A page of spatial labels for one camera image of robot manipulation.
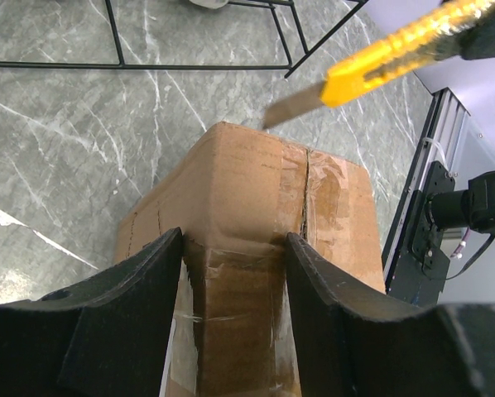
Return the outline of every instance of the yellow utility knife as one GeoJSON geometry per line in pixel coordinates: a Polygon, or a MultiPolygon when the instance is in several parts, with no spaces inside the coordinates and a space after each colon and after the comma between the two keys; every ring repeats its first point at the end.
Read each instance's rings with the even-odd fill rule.
{"type": "Polygon", "coordinates": [[[273,103],[264,117],[271,128],[322,106],[335,108],[414,69],[458,55],[457,35],[495,10],[495,0],[454,0],[349,56],[326,80],[273,103]]]}

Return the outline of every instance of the brown cardboard box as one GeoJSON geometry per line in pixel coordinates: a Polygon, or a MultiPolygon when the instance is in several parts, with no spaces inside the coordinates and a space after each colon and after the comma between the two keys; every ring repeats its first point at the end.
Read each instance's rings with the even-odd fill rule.
{"type": "Polygon", "coordinates": [[[121,222],[115,261],[185,234],[167,395],[300,395],[283,242],[301,232],[383,291],[367,171],[221,122],[121,222]]]}

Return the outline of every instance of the white object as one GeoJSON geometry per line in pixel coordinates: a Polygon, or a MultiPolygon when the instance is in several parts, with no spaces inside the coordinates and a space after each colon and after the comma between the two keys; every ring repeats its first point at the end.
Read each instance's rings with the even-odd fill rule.
{"type": "Polygon", "coordinates": [[[205,8],[213,8],[213,9],[221,8],[229,2],[229,0],[189,0],[189,1],[198,6],[205,8]]]}

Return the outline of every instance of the black cylinder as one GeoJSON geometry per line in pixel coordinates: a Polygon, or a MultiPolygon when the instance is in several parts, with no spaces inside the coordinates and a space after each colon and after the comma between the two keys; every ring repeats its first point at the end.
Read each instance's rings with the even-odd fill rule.
{"type": "Polygon", "coordinates": [[[469,192],[439,193],[428,202],[428,215],[440,230],[469,225],[469,192]]]}

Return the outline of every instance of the black cable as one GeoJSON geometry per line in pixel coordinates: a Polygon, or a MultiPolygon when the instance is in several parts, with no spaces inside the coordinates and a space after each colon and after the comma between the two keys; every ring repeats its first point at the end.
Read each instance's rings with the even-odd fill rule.
{"type": "Polygon", "coordinates": [[[424,271],[424,266],[422,266],[422,273],[424,273],[424,275],[426,277],[428,277],[430,280],[452,280],[454,279],[455,277],[457,277],[458,275],[462,275],[466,270],[469,269],[469,267],[471,265],[473,265],[473,263],[479,259],[479,257],[490,247],[490,245],[494,242],[495,240],[495,235],[491,234],[488,239],[484,242],[484,244],[482,244],[479,249],[476,251],[475,254],[472,255],[472,257],[470,259],[467,260],[467,262],[464,264],[463,266],[463,269],[461,269],[459,271],[459,273],[457,275],[452,275],[451,277],[446,277],[445,279],[437,279],[437,278],[433,278],[433,277],[429,277],[426,272],[424,271]]]}

